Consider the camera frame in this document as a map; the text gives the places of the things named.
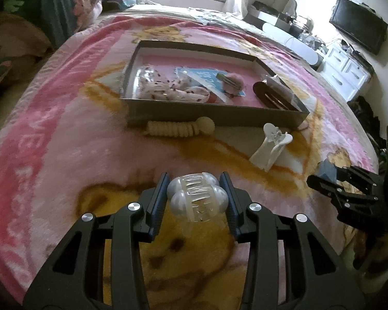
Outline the earring card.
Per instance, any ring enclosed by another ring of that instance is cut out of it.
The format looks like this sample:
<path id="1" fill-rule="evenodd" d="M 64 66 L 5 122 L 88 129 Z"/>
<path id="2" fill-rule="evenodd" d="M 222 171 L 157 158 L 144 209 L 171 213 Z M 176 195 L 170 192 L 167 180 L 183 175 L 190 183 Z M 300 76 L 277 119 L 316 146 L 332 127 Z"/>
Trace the earring card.
<path id="1" fill-rule="evenodd" d="M 317 165 L 317 172 L 315 175 L 331 183 L 337 183 L 337 168 L 327 159 Z"/>

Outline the clear pearl claw clip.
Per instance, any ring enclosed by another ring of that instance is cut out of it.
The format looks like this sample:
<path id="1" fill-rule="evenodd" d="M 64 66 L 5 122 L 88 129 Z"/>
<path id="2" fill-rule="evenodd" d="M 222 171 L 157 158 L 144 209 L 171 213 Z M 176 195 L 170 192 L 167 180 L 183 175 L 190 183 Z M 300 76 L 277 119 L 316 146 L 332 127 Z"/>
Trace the clear pearl claw clip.
<path id="1" fill-rule="evenodd" d="M 227 192 L 208 172 L 172 179 L 167 187 L 167 198 L 171 212 L 186 222 L 207 222 L 228 208 Z"/>

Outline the brown hair clip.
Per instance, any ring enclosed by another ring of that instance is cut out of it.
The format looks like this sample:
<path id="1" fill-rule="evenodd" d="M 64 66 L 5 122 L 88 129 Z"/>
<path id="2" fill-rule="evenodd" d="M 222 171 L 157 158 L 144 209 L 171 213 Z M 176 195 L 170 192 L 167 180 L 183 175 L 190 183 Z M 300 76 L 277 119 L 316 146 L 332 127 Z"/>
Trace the brown hair clip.
<path id="1" fill-rule="evenodd" d="M 299 98 L 278 75 L 266 76 L 253 85 L 254 94 L 270 109 L 300 112 Z"/>

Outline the cream spiral hair clip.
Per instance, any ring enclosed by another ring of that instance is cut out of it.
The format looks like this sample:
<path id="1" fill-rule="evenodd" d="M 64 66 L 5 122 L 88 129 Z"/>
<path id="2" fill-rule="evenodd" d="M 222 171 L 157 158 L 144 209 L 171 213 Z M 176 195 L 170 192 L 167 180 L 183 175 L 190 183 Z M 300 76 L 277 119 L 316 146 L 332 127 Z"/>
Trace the cream spiral hair clip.
<path id="1" fill-rule="evenodd" d="M 213 119 L 200 117 L 190 122 L 148 121 L 145 134 L 149 136 L 188 138 L 193 136 L 212 135 L 215 131 Z"/>

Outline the pink pompom hair clip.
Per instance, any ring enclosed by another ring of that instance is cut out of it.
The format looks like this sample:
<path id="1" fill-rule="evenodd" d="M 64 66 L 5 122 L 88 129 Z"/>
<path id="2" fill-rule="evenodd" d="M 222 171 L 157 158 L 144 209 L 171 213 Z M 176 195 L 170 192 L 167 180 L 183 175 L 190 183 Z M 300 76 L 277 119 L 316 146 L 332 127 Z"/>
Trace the pink pompom hair clip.
<path id="1" fill-rule="evenodd" d="M 240 75 L 219 72 L 217 79 L 221 81 L 223 91 L 231 96 L 238 96 L 243 91 L 244 81 Z"/>

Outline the pink bear-print fleece blanket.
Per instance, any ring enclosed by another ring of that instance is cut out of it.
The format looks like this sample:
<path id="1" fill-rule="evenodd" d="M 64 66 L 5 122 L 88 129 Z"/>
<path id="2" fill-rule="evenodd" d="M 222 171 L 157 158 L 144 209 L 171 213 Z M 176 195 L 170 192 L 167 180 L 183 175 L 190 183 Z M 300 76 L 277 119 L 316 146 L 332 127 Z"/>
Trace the pink bear-print fleece blanket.
<path id="1" fill-rule="evenodd" d="M 139 41 L 212 45 L 260 58 L 309 109 L 272 169 L 249 161 L 261 129 L 213 137 L 153 138 L 125 121 L 121 72 Z M 274 213 L 305 213 L 336 251 L 353 231 L 306 185 L 321 160 L 377 170 L 375 152 L 347 104 L 324 79 L 259 34 L 180 17 L 120 13 L 78 33 L 49 59 L 0 132 L 0 282 L 22 301 L 33 278 L 85 212 L 106 215 L 138 198 L 161 173 L 228 172 Z"/>

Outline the white drawer cabinet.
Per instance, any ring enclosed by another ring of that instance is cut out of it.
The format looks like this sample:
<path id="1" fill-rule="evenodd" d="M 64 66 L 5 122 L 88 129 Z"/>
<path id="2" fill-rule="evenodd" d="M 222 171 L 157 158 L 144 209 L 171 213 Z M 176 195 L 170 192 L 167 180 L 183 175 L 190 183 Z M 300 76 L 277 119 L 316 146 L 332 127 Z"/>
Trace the white drawer cabinet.
<path id="1" fill-rule="evenodd" d="M 328 47 L 317 71 L 346 102 L 364 97 L 371 87 L 372 75 L 339 44 Z"/>

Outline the white bench at bed foot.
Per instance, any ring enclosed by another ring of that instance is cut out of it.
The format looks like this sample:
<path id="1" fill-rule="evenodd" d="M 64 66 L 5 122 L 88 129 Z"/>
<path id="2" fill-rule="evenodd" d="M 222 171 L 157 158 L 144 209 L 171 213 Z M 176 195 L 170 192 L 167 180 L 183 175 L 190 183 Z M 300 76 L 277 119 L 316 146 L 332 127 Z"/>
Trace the white bench at bed foot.
<path id="1" fill-rule="evenodd" d="M 260 29 L 264 36 L 293 51 L 314 70 L 320 66 L 320 55 L 292 33 L 293 19 L 287 14 L 255 1 L 248 7 L 244 21 Z"/>

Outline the shallow pink cardboard box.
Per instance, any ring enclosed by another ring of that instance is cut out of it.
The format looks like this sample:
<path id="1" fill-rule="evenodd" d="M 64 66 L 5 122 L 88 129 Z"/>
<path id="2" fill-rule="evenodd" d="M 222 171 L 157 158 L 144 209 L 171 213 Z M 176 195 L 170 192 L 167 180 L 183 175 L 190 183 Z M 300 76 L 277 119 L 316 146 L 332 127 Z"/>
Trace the shallow pink cardboard box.
<path id="1" fill-rule="evenodd" d="M 137 76 L 146 65 L 169 79 L 176 78 L 176 67 L 223 70 L 240 75 L 244 88 L 238 96 L 227 96 L 199 77 L 187 74 L 210 91 L 207 103 L 137 99 Z M 123 72 L 120 98 L 125 103 L 130 127 L 143 126 L 150 120 L 188 122 L 206 116 L 218 126 L 262 127 L 269 122 L 296 129 L 309 114 L 300 99 L 300 112 L 286 111 L 267 108 L 254 94 L 254 83 L 274 75 L 277 74 L 261 59 L 242 52 L 195 43 L 140 41 Z"/>

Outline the blue label card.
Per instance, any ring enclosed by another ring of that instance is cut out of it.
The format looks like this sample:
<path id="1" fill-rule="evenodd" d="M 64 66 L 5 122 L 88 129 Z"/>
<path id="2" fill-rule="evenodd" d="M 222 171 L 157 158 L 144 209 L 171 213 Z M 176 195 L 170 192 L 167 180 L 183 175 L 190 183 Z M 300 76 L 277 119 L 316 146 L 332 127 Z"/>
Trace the blue label card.
<path id="1" fill-rule="evenodd" d="M 218 74 L 224 76 L 229 75 L 230 73 L 227 71 L 218 69 L 176 67 L 175 74 L 179 78 L 182 78 L 187 74 L 195 75 L 196 77 L 199 77 L 200 79 L 208 82 L 212 87 L 214 87 L 216 90 L 223 93 L 224 95 L 230 95 L 230 93 L 223 88 L 223 82 L 217 78 Z"/>

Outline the dark floral quilt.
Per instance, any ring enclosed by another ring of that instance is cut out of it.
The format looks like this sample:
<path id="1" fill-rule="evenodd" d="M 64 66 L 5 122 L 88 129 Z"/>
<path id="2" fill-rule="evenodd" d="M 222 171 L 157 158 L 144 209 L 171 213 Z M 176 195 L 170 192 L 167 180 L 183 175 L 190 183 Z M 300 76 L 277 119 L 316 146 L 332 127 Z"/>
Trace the dark floral quilt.
<path id="1" fill-rule="evenodd" d="M 0 0 L 0 82 L 23 76 L 101 11 L 102 0 Z"/>

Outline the purple blue pillow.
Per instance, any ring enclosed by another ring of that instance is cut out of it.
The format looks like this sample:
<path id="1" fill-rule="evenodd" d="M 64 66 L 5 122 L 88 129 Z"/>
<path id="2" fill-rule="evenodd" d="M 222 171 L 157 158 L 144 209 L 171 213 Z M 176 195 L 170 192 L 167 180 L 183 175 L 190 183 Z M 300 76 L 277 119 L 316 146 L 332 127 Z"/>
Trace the purple blue pillow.
<path id="1" fill-rule="evenodd" d="M 102 9 L 103 12 L 124 11 L 136 4 L 136 0 L 102 0 Z"/>

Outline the black wall television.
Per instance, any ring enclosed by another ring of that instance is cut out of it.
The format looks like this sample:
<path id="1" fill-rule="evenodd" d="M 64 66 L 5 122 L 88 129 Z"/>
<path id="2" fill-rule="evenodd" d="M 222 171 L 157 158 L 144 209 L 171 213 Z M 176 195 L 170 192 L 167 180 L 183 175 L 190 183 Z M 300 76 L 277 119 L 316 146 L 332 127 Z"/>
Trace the black wall television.
<path id="1" fill-rule="evenodd" d="M 379 54 L 388 24 L 377 14 L 350 0 L 337 0 L 329 22 L 363 48 Z"/>

